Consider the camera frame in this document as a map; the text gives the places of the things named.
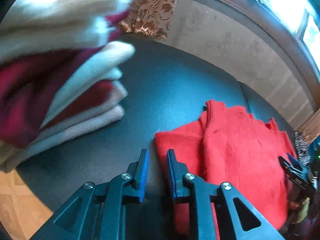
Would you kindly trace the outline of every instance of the embossed floral pattern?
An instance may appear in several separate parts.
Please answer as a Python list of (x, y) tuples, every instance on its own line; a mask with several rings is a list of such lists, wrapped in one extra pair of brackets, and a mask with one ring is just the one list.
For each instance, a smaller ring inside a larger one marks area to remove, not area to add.
[(132, 0), (129, 16), (121, 22), (126, 33), (143, 33), (154, 38), (167, 37), (170, 17), (177, 0)]

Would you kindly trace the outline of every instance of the screw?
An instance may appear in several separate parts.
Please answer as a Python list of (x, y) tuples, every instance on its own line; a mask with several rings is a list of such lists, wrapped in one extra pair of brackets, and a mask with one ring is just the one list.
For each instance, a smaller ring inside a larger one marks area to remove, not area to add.
[(229, 182), (224, 182), (222, 183), (222, 188), (225, 189), (225, 190), (229, 190), (229, 189), (232, 189), (232, 185), (229, 183)]
[(93, 186), (94, 186), (94, 183), (93, 183), (93, 182), (86, 182), (86, 183), (83, 184), (83, 187), (84, 187), (85, 189), (92, 189)]
[(192, 174), (192, 173), (186, 173), (186, 174), (184, 174), (184, 177), (185, 177), (186, 179), (192, 180), (192, 179), (194, 179), (196, 176), (195, 176), (194, 174)]
[(122, 178), (122, 179), (125, 179), (125, 180), (131, 179), (131, 175), (130, 175), (129, 173), (122, 173), (122, 174), (121, 174), (121, 178)]

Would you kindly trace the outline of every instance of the gray folded garment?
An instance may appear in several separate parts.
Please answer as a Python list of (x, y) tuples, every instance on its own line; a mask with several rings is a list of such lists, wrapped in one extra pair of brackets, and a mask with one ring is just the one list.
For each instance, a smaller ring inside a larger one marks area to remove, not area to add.
[(1, 169), (10, 172), (34, 155), (120, 120), (124, 110), (118, 103), (127, 95), (127, 91), (118, 81), (114, 81), (113, 85), (107, 101), (43, 130), (25, 149), (18, 150), (6, 160)]

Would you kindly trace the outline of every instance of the stack of folded clothes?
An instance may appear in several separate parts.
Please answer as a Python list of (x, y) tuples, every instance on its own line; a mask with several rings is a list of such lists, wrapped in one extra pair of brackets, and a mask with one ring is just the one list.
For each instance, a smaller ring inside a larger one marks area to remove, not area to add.
[(124, 115), (115, 41), (130, 0), (16, 0), (0, 24), (0, 165), (27, 158)]

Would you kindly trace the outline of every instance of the wooden floor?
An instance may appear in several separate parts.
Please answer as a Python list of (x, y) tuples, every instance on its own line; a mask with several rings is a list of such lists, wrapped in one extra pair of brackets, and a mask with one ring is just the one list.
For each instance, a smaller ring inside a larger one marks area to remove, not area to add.
[(0, 221), (13, 240), (30, 239), (51, 215), (16, 170), (0, 171)]

